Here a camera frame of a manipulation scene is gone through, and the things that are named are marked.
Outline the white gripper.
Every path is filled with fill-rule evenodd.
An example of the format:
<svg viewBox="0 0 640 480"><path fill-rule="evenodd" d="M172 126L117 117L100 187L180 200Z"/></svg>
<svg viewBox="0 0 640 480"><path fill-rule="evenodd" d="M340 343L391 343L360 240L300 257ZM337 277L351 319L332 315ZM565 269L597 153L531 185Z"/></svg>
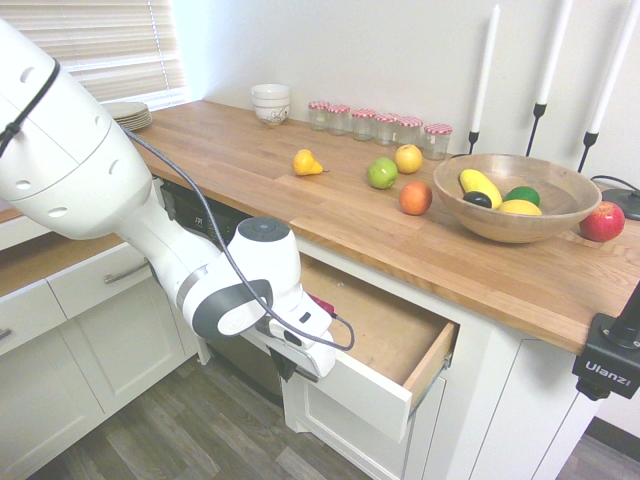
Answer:
<svg viewBox="0 0 640 480"><path fill-rule="evenodd" d="M311 379L325 377L335 364L335 349L317 339L333 341L328 331L331 316L311 298L303 298L289 312L274 311L288 326L266 316L242 337L271 356L280 378L285 382L296 371Z"/></svg>

